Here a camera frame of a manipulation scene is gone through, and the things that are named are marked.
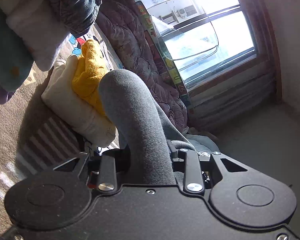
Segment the grey fleece sweatpants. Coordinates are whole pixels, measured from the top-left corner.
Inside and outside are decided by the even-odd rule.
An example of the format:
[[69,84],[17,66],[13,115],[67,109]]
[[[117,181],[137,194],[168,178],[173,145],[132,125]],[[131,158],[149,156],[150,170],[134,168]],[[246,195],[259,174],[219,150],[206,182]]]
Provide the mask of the grey fleece sweatpants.
[[183,184],[174,172],[167,141],[177,149],[194,146],[170,122],[146,84],[133,72],[117,69],[102,77],[98,92],[106,116],[117,127],[121,148],[129,147],[130,168],[122,183]]

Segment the Mickey Mouse plush blanket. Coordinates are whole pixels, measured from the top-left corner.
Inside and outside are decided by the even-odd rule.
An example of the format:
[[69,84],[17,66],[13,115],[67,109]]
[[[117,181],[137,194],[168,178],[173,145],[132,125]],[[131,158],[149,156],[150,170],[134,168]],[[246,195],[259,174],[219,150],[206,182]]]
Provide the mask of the Mickey Mouse plush blanket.
[[81,147],[81,136],[42,102],[50,74],[34,64],[21,87],[0,105],[0,234],[10,227],[4,209],[8,189]]

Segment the cream folded sweater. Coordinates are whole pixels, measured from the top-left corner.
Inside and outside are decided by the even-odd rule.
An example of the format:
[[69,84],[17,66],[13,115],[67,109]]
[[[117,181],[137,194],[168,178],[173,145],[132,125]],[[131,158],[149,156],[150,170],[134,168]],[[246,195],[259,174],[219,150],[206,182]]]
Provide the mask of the cream folded sweater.
[[65,61],[57,59],[41,98],[75,132],[95,146],[107,147],[115,139],[116,128],[72,90],[77,63],[76,55],[69,56]]

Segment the yellow folded sweater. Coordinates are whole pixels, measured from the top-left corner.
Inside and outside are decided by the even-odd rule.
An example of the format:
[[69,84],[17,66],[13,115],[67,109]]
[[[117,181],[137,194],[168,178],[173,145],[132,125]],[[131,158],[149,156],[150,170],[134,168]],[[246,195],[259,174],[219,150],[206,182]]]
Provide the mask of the yellow folded sweater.
[[79,98],[91,105],[100,115],[105,111],[98,93],[101,79],[107,74],[106,60],[100,44],[95,40],[87,40],[81,47],[77,68],[71,81],[72,90]]

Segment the colourful alphabet play mat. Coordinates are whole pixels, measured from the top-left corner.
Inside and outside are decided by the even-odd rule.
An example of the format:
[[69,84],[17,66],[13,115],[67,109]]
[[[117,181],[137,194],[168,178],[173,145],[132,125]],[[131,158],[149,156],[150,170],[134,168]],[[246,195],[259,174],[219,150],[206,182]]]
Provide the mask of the colourful alphabet play mat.
[[154,20],[156,20],[156,18],[148,13],[147,9],[141,1],[135,2],[135,9],[141,17],[141,21],[144,24],[145,29],[148,31],[150,38],[156,46],[157,51],[164,62],[165,68],[167,69],[167,72],[169,73],[172,82],[179,92],[181,100],[187,107],[188,113],[193,115],[194,107],[191,103],[190,96],[186,89],[185,83],[181,78],[179,70],[177,70],[175,63],[172,60],[172,56],[168,52],[166,44],[163,41],[163,36],[155,25]]

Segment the teal folded garment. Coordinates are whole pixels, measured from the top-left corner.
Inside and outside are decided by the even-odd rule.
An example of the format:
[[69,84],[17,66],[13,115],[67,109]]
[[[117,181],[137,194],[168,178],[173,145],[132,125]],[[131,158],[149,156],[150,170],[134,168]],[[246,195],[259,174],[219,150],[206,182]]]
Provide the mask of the teal folded garment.
[[6,15],[0,9],[0,85],[12,92],[27,79],[33,58],[22,39],[6,23]]

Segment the window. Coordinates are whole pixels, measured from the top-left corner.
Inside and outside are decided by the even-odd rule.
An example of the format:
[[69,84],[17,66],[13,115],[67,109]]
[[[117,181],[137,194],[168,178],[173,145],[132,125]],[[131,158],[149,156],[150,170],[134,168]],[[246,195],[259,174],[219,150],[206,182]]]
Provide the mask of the window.
[[279,54],[263,0],[124,0],[162,34],[168,53],[194,103],[263,65],[268,86],[282,98]]

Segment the purple crumpled quilt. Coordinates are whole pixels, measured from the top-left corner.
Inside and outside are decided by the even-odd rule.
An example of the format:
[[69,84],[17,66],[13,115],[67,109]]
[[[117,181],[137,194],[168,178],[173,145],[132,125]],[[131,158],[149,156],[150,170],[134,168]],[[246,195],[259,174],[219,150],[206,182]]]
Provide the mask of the purple crumpled quilt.
[[159,74],[143,26],[137,15],[114,0],[103,0],[97,25],[120,58],[123,67],[138,75],[179,132],[187,127],[187,109],[174,85]]

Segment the blue denim folded garment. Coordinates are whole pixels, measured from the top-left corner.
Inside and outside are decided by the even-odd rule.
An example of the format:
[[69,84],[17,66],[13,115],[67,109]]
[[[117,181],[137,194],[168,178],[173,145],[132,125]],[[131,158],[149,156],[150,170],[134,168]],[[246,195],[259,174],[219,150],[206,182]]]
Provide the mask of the blue denim folded garment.
[[85,35],[97,19],[102,0],[49,0],[58,19],[78,38]]

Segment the white patterned folded garment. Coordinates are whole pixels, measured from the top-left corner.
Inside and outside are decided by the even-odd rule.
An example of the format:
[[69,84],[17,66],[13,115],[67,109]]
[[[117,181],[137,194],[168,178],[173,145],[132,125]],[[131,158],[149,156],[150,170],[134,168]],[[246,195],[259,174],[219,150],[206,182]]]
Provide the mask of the white patterned folded garment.
[[49,0],[0,0],[0,9],[37,67],[50,70],[69,31],[57,20]]

